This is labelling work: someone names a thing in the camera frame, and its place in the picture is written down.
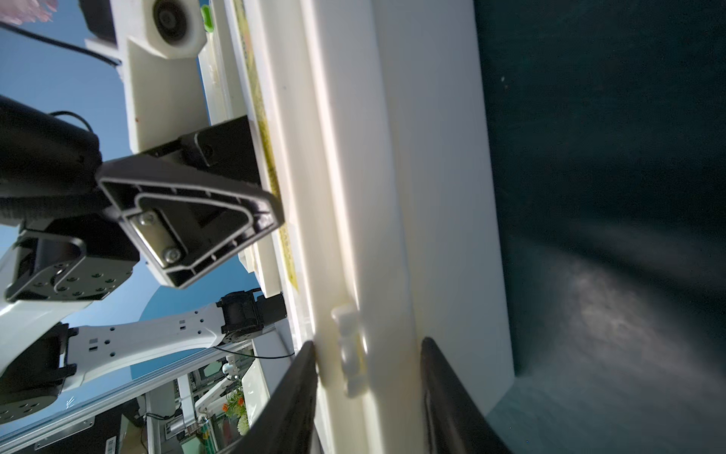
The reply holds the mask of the white wrap dispenser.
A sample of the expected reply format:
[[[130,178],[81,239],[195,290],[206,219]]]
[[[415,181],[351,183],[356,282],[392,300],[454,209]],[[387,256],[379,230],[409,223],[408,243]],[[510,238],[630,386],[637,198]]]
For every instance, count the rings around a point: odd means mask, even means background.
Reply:
[[[470,1],[227,1],[293,344],[327,453],[434,453],[514,380]]]

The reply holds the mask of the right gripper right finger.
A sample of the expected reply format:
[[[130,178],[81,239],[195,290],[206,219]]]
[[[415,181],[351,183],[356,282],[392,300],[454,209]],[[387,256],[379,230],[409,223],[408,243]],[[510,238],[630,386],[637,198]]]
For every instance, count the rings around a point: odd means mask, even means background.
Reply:
[[[430,453],[509,453],[436,342],[422,341],[420,368]]]

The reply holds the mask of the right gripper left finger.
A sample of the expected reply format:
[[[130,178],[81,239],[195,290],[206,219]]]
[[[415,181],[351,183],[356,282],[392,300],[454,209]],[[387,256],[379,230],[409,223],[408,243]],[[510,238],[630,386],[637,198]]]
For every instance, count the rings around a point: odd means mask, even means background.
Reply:
[[[316,348],[308,340],[295,356],[262,414],[234,453],[309,453],[318,389]]]

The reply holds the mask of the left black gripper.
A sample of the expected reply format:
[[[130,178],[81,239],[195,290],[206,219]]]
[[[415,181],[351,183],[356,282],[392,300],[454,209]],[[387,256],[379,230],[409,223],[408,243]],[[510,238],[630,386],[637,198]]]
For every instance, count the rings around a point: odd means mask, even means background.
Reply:
[[[186,289],[285,222],[246,117],[124,159],[88,128],[1,101],[1,221],[17,225],[4,298],[98,301],[145,261]]]

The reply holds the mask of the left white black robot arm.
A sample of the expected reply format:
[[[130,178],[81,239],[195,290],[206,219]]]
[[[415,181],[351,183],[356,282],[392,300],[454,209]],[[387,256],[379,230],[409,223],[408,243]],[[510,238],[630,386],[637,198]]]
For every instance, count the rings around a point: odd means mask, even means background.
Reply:
[[[237,291],[184,314],[105,327],[68,316],[107,298],[145,261],[186,289],[283,225],[261,187],[246,117],[104,161],[90,130],[1,101],[1,420],[173,353],[251,340],[285,319],[284,298]]]

